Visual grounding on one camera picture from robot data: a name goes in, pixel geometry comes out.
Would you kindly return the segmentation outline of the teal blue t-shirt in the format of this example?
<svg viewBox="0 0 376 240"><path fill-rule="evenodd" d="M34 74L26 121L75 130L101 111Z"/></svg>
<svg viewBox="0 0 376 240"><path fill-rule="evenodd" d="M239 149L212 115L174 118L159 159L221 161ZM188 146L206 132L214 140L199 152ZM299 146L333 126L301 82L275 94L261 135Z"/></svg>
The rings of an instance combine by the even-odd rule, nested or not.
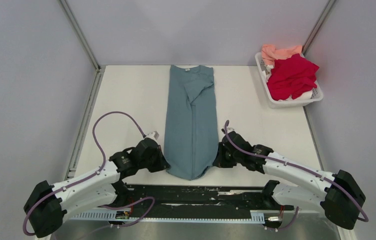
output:
<svg viewBox="0 0 376 240"><path fill-rule="evenodd" d="M202 177L218 145L214 69L172 65L164 137L168 173L185 180Z"/></svg>

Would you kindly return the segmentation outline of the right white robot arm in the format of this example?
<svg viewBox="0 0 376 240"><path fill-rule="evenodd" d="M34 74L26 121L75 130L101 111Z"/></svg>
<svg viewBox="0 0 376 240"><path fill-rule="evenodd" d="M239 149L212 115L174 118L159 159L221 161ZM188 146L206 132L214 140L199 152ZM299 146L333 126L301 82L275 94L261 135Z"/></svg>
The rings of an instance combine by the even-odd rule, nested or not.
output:
<svg viewBox="0 0 376 240"><path fill-rule="evenodd" d="M357 221L368 221L362 209L365 194L347 171L332 173L301 165L270 147L251 145L240 134L230 131L219 143L214 166L232 168L237 164L249 171L289 182L267 182L261 201L268 209L280 205L312 210L324 214L330 222L348 230L352 230Z"/></svg>

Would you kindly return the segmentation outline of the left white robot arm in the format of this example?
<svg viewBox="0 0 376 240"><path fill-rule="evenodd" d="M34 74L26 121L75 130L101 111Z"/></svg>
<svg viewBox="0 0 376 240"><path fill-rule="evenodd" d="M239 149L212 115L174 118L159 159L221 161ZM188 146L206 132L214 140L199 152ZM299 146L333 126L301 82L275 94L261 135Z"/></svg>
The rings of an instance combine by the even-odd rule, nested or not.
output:
<svg viewBox="0 0 376 240"><path fill-rule="evenodd" d="M114 153L98 169L57 182L38 183L24 205L24 233L43 238L73 216L96 207L123 207L128 202L123 179L141 169L151 173L170 167L158 143L145 137L135 147Z"/></svg>

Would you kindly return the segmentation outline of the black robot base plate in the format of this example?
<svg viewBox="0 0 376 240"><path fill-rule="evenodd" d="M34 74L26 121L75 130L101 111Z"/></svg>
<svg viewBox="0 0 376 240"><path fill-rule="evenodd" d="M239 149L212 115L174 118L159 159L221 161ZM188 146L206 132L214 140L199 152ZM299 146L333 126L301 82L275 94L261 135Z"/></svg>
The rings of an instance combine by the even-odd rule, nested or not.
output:
<svg viewBox="0 0 376 240"><path fill-rule="evenodd" d="M278 228L285 211L322 213L327 188L308 190L270 180L263 187L127 184L122 181L83 195L65 220L248 223Z"/></svg>

